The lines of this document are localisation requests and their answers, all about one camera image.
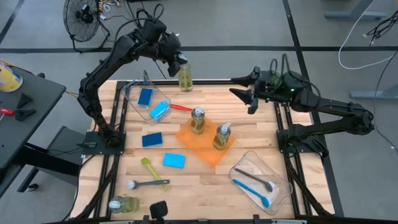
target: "gray handle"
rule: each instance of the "gray handle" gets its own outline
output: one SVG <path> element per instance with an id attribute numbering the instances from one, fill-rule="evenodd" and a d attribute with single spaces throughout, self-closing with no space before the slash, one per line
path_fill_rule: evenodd
<path id="1" fill-rule="evenodd" d="M 137 182 L 137 186 L 169 184 L 170 180 L 154 180 L 150 182 Z"/>
<path id="2" fill-rule="evenodd" d="M 272 185 L 271 185 L 270 183 L 268 183 L 268 182 L 266 182 L 265 180 L 262 180 L 262 179 L 260 179 L 260 178 L 258 178 L 258 177 L 256 177 L 256 176 L 254 176 L 254 175 L 251 175 L 251 174 L 249 174 L 249 173 L 247 173 L 247 172 L 245 172 L 245 171 L 243 171 L 243 170 L 241 170 L 241 169 L 239 169 L 239 168 L 234 168 L 234 169 L 235 169 L 236 171 L 240 172 L 241 174 L 245 175 L 246 177 L 250 177 L 250 178 L 252 178 L 252 179 L 254 179 L 254 180 L 256 180 L 256 181 L 258 181 L 258 182 L 264 184 L 265 188 L 266 188 L 269 192 L 272 192 L 273 189 L 272 189 Z"/>

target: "spray nozzle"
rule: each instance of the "spray nozzle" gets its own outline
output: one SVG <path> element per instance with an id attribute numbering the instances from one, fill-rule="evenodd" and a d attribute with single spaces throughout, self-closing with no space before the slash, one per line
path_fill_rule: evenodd
<path id="1" fill-rule="evenodd" d="M 195 107 L 195 115 L 196 116 L 199 116 L 199 115 L 203 114 L 204 112 L 205 111 L 202 108 L 200 108 L 199 106 Z"/>
<path id="2" fill-rule="evenodd" d="M 221 127 L 221 132 L 222 133 L 227 133 L 228 132 L 228 128 L 231 126 L 231 122 L 225 123 L 222 125 Z"/>
<path id="3" fill-rule="evenodd" d="M 109 202 L 109 207 L 110 208 L 120 208 L 120 206 L 121 206 L 121 204 L 120 204 L 120 202 L 118 202 L 118 201 L 110 201 Z"/>

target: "yellow-green spoon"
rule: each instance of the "yellow-green spoon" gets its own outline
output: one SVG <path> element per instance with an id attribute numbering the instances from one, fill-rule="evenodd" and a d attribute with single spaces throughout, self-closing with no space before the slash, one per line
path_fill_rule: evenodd
<path id="1" fill-rule="evenodd" d="M 162 178 L 159 177 L 159 175 L 157 175 L 156 171 L 154 170 L 154 168 L 152 168 L 152 166 L 150 165 L 150 160 L 147 158 L 142 158 L 141 159 L 141 163 L 142 165 L 146 166 L 149 169 L 149 172 L 151 172 L 151 174 L 155 177 L 155 179 L 157 180 L 162 180 Z M 167 191 L 167 186 L 162 184 L 160 186 L 161 189 L 163 189 L 164 191 Z"/>

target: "wooden table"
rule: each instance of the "wooden table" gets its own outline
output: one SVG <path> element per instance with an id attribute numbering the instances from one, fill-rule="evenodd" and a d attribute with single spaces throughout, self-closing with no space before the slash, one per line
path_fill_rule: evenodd
<path id="1" fill-rule="evenodd" d="M 99 89 L 99 98 L 103 114 L 111 116 L 117 81 L 107 81 Z M 206 117 L 213 122 L 223 124 L 232 122 L 232 135 L 235 143 L 214 167 L 204 162 L 185 149 L 175 138 L 181 125 L 190 118 L 190 113 L 172 109 L 171 113 L 159 124 L 147 124 L 129 105 L 125 123 L 126 148 L 121 156 L 115 195 L 137 197 L 140 208 L 135 213 L 112 214 L 112 220 L 141 220 L 149 215 L 149 206 L 165 200 L 169 208 L 168 220 L 181 219 L 250 219 L 254 214 L 260 218 L 293 218 L 291 198 L 285 202 L 276 215 L 268 215 L 253 204 L 229 179 L 229 170 L 247 151 L 256 152 L 259 157 L 283 179 L 287 180 L 284 159 L 278 150 L 275 131 L 277 121 L 273 103 L 259 103 L 256 114 L 247 114 L 248 106 L 228 91 L 229 88 L 241 88 L 235 85 L 195 85 L 190 93 L 182 93 L 178 86 L 158 86 L 170 97 L 172 103 L 194 108 L 201 106 Z M 311 124 L 308 113 L 292 111 L 294 123 Z M 162 132 L 164 144 L 152 148 L 142 148 L 142 135 Z M 165 152 L 186 155 L 183 169 L 162 165 Z M 308 188 L 324 206 L 333 213 L 328 185 L 321 159 L 314 153 L 301 153 L 303 172 Z M 170 179 L 169 190 L 164 192 L 159 186 L 143 186 L 135 190 L 127 188 L 128 180 L 153 180 L 150 172 L 141 164 L 141 159 L 150 159 L 153 168 L 163 179 Z M 95 156 L 80 174 L 79 194 L 71 216 L 78 215 L 92 198 L 98 188 L 103 156 Z M 303 201 L 298 187 L 297 195 L 300 211 L 303 213 Z M 101 207 L 101 216 L 105 214 L 108 193 L 105 192 Z"/>

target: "black fan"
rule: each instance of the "black fan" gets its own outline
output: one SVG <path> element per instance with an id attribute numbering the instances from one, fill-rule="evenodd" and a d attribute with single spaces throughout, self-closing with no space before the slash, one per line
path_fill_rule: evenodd
<path id="1" fill-rule="evenodd" d="M 63 6 L 63 23 L 72 40 L 73 49 L 77 52 L 82 53 L 100 49 L 109 37 L 109 30 L 99 20 L 100 12 L 98 9 L 98 0 L 65 1 L 65 5 Z M 75 41 L 86 42 L 91 40 L 97 33 L 98 26 L 103 27 L 108 32 L 102 44 L 95 49 L 86 51 L 77 50 Z"/>

